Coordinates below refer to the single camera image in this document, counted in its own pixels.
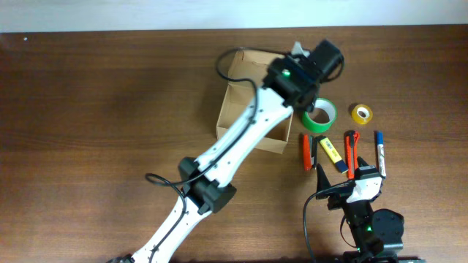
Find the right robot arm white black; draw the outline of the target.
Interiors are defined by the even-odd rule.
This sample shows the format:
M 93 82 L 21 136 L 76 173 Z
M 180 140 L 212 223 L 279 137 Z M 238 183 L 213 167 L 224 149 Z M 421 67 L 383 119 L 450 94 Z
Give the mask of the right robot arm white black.
M 381 194 L 384 176 L 358 158 L 355 177 L 342 186 L 332 186 L 321 166 L 317 166 L 317 198 L 327 199 L 329 210 L 343 210 L 341 225 L 350 228 L 354 251 L 343 253 L 342 262 L 397 262 L 403 249 L 403 215 L 389 209 L 373 210 L 372 202 Z

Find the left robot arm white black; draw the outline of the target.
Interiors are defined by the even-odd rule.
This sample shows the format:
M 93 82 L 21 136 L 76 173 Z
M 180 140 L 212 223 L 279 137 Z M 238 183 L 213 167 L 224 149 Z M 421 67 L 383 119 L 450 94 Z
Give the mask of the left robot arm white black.
M 235 195 L 231 180 L 244 159 L 275 126 L 295 110 L 311 112 L 320 86 L 335 80 L 344 68 L 341 51 L 324 39 L 313 50 L 295 43 L 280 53 L 253 87 L 254 97 L 244 112 L 217 142 L 197 158 L 186 157 L 178 165 L 180 181 L 147 173 L 145 179 L 170 187 L 178 195 L 176 204 L 152 238 L 134 254 L 116 262 L 168 262 L 194 227 L 219 212 Z

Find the small yellow tape roll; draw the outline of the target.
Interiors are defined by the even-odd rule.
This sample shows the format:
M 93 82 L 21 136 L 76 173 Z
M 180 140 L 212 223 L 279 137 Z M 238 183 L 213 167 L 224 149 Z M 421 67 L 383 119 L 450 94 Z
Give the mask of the small yellow tape roll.
M 357 104 L 351 113 L 354 122 L 365 125 L 370 122 L 373 118 L 373 112 L 371 108 L 365 104 Z

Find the green tape roll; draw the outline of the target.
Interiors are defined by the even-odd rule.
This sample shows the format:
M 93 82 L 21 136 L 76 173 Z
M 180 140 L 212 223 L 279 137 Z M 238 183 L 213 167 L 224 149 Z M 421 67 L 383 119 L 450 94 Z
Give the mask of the green tape roll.
M 302 124 L 311 132 L 323 133 L 329 130 L 336 120 L 337 112 L 335 105 L 323 98 L 317 99 L 312 112 L 303 112 Z

